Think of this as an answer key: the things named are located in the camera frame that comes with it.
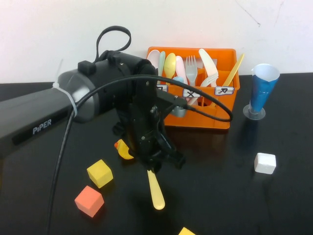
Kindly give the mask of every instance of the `white cube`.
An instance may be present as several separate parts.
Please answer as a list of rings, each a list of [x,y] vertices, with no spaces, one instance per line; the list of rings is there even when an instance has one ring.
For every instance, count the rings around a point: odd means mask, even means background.
[[[258,153],[254,160],[254,170],[259,173],[272,174],[276,168],[276,157],[273,154]]]

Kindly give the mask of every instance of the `black cable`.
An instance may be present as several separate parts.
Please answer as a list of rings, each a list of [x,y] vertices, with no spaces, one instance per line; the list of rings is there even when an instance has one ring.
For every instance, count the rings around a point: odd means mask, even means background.
[[[202,112],[200,110],[197,110],[196,108],[194,108],[194,107],[192,107],[190,105],[187,105],[186,107],[184,107],[187,110],[191,110],[191,111],[197,112],[199,114],[202,114],[202,115],[204,115],[206,117],[210,117],[210,118],[212,118],[214,120],[218,120],[218,121],[227,122],[227,121],[231,121],[232,118],[233,118],[233,115],[232,115],[231,111],[226,106],[224,106],[220,101],[215,99],[214,97],[211,97],[210,95],[208,95],[208,94],[206,94],[206,93],[204,93],[204,92],[202,92],[202,91],[200,91],[200,90],[198,90],[198,89],[196,89],[194,87],[191,87],[189,85],[181,83],[179,81],[175,81],[173,79],[168,79],[168,78],[164,78],[164,77],[160,77],[160,76],[156,76],[156,75],[131,75],[131,76],[126,76],[126,77],[118,78],[118,79],[116,79],[114,81],[111,81],[111,82],[109,82],[109,83],[107,83],[105,85],[102,85],[101,87],[98,87],[97,89],[87,93],[83,98],[81,98],[77,102],[77,105],[76,105],[77,110],[79,110],[80,107],[90,97],[92,97],[97,92],[99,92],[100,90],[103,90],[104,88],[106,88],[106,87],[108,87],[110,85],[113,85],[113,84],[119,83],[119,82],[135,81],[135,80],[147,80],[147,79],[153,79],[153,80],[159,80],[159,81],[162,81],[162,82],[167,82],[167,83],[170,83],[170,84],[182,87],[182,88],[189,89],[192,92],[198,93],[198,94],[202,95],[203,97],[205,97],[205,98],[211,100],[212,102],[216,103],[221,108],[223,108],[229,114],[229,119],[222,119],[222,118],[219,118],[219,117],[211,116],[211,115],[206,114],[206,113],[204,113],[204,112]],[[64,135],[63,135],[63,140],[62,140],[59,156],[58,156],[58,159],[57,159],[57,163],[56,163],[54,174],[53,174],[53,178],[52,178],[52,184],[51,184],[51,189],[50,189],[50,197],[49,197],[49,202],[48,202],[48,212],[47,212],[48,213],[47,214],[47,224],[46,224],[46,234],[47,235],[49,234],[49,230],[50,230],[53,201],[54,201],[54,195],[55,195],[56,185],[57,185],[58,176],[59,176],[59,170],[60,170],[60,166],[61,166],[61,160],[62,160],[62,157],[63,157],[63,154],[64,154],[64,150],[65,150],[65,146],[66,146],[66,143],[67,143],[67,138],[68,138],[68,135],[69,135],[69,132],[70,132],[73,120],[74,120],[74,115],[75,115],[75,113],[74,113],[74,110],[73,110],[71,112],[70,116],[69,116],[68,121],[67,121],[67,126],[66,126],[66,129],[65,129]]]

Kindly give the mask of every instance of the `plastic fork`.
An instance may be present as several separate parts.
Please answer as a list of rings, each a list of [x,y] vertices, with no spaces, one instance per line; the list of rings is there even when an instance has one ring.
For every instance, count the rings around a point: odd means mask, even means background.
[[[198,75],[198,67],[197,67],[197,62],[196,62],[196,57],[195,56],[188,56],[186,58],[186,76],[189,80],[189,85],[190,86],[195,86],[196,85],[196,78]]]

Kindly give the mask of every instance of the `label sticker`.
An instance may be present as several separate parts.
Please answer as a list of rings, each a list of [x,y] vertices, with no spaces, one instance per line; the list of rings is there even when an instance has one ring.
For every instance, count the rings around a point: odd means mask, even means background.
[[[192,92],[188,89],[184,89],[184,92],[182,94],[183,97],[185,98],[194,98],[194,97],[200,97],[199,94],[195,93],[195,92]]]
[[[216,87],[215,88],[215,95],[225,95],[225,94],[233,94],[234,88],[233,87]]]
[[[156,87],[161,91],[168,92],[167,85],[158,84]]]
[[[19,145],[31,139],[33,136],[36,136],[37,134],[50,129],[52,126],[61,122],[67,116],[68,116],[68,111],[66,110],[66,111],[62,111],[58,114],[51,116],[51,118],[49,118],[48,120],[47,119],[40,120],[37,124],[34,124],[34,126],[31,126],[27,130],[14,136],[12,138],[12,142],[14,145]]]

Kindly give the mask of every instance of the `orange cube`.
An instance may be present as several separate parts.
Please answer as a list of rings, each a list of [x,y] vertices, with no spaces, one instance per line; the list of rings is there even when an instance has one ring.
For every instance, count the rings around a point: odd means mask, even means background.
[[[94,217],[98,210],[104,204],[102,195],[96,190],[86,186],[83,191],[76,197],[75,203],[81,211]]]

